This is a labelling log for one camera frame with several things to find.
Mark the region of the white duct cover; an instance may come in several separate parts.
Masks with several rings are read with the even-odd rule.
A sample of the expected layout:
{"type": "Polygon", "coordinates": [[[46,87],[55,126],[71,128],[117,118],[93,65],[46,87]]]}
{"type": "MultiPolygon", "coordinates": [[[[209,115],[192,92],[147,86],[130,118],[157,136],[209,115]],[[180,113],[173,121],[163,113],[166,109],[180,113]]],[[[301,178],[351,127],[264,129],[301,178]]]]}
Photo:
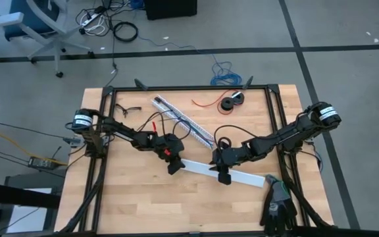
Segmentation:
{"type": "MultiPolygon", "coordinates": [[[[190,161],[187,159],[182,159],[183,164],[185,165],[184,170],[185,171],[190,171],[194,172],[197,174],[204,174],[206,176],[211,176],[211,177],[217,177],[218,172],[217,171],[212,171],[211,165],[204,164],[204,163],[199,163],[197,161],[190,161]]],[[[255,186],[258,188],[262,188],[265,183],[265,177],[259,176],[256,174],[249,174],[246,172],[241,172],[241,171],[235,171],[235,170],[230,170],[229,175],[232,178],[232,181],[250,185],[250,186],[255,186]]]]}

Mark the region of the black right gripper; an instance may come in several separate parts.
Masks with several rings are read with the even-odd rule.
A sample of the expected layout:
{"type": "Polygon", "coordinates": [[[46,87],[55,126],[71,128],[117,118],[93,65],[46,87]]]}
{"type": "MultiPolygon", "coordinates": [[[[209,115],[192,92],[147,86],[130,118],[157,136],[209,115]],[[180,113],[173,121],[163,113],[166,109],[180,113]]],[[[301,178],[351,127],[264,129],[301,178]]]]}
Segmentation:
{"type": "Polygon", "coordinates": [[[221,150],[223,164],[215,165],[211,168],[211,170],[218,172],[218,181],[220,183],[230,185],[232,183],[232,178],[229,175],[229,171],[233,166],[240,165],[242,163],[242,148],[227,147],[221,150]]]}

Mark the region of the gray office chair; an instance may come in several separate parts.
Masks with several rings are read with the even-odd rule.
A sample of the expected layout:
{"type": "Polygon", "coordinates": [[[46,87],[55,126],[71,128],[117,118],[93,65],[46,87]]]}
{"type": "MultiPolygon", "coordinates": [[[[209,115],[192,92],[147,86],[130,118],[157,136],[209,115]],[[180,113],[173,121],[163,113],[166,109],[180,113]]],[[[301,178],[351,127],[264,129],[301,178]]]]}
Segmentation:
{"type": "Polygon", "coordinates": [[[40,48],[27,56],[32,63],[36,57],[44,52],[52,51],[55,61],[55,76],[62,78],[63,72],[59,68],[61,53],[67,47],[83,49],[88,56],[93,57],[91,48],[69,42],[69,38],[78,32],[79,27],[68,29],[67,3],[69,0],[11,0],[8,14],[0,15],[0,28],[4,31],[7,41],[16,38],[30,38],[40,44],[40,48]]]}

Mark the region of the gray and black work glove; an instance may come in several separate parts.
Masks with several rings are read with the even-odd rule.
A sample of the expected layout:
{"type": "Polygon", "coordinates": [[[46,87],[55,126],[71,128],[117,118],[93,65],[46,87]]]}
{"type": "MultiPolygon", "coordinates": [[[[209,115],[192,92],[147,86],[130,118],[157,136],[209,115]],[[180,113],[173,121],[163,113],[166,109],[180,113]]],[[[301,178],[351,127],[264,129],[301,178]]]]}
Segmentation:
{"type": "Polygon", "coordinates": [[[282,180],[278,180],[271,174],[266,175],[265,180],[270,187],[259,224],[264,227],[267,236],[282,236],[286,230],[294,227],[293,221],[296,218],[297,210],[282,180]]]}

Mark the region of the white power strip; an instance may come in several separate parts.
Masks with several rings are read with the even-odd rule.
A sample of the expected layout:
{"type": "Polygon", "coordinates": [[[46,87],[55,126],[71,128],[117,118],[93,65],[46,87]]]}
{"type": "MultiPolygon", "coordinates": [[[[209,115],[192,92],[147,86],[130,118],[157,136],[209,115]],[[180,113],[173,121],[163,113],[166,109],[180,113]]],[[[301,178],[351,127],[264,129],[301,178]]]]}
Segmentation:
{"type": "Polygon", "coordinates": [[[95,19],[99,18],[103,13],[95,13],[95,12],[85,12],[81,19],[79,25],[81,27],[86,27],[88,24],[92,23],[95,19]]]}

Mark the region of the white slotted cable duct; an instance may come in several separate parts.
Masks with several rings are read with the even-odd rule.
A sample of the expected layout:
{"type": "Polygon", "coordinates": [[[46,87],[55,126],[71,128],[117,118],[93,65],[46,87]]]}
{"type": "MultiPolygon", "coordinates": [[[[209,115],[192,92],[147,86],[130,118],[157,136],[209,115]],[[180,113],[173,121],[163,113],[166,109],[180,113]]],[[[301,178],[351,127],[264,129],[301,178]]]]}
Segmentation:
{"type": "Polygon", "coordinates": [[[186,132],[189,132],[191,136],[193,136],[198,142],[200,142],[207,148],[212,149],[214,147],[214,138],[210,132],[208,132],[206,129],[204,129],[194,120],[192,120],[190,117],[185,115],[183,112],[181,112],[181,110],[173,106],[173,104],[169,103],[166,99],[164,99],[160,95],[157,95],[155,97],[152,99],[152,105],[155,108],[157,108],[159,112],[164,112],[166,110],[169,110],[169,112],[166,112],[164,114],[168,118],[185,119],[185,121],[178,121],[176,122],[176,124],[181,126],[186,132]],[[160,97],[163,100],[163,102],[157,103],[154,100],[155,97],[160,97]]]}

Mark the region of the black desk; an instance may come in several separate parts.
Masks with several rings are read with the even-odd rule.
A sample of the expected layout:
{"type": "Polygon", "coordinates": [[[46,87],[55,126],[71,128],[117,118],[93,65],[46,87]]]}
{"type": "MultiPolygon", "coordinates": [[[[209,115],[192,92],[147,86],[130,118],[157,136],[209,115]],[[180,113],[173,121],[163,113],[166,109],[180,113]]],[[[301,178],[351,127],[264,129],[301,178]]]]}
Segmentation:
{"type": "Polygon", "coordinates": [[[43,207],[57,209],[60,197],[55,194],[40,193],[28,188],[54,188],[61,190],[64,180],[49,177],[14,177],[17,183],[14,186],[0,185],[0,204],[24,205],[29,207],[43,207]]]}

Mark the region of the black box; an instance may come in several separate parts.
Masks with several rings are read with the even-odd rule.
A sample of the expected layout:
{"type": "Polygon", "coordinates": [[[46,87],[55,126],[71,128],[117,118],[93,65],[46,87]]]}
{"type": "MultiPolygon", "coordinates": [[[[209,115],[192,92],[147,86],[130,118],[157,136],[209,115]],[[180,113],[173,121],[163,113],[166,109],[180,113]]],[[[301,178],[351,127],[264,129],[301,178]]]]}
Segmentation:
{"type": "Polygon", "coordinates": [[[144,0],[148,20],[194,16],[197,0],[144,0]]]}

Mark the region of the black power adapter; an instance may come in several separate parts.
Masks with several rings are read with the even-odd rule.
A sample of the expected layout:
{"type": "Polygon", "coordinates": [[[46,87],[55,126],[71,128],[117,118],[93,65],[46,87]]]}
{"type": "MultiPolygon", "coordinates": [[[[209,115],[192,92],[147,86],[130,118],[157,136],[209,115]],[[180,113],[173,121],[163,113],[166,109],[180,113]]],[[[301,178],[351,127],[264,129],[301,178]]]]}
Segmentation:
{"type": "Polygon", "coordinates": [[[36,157],[30,157],[28,161],[28,167],[35,168],[35,169],[46,169],[46,170],[53,170],[55,168],[54,164],[51,161],[38,159],[36,157]]]}

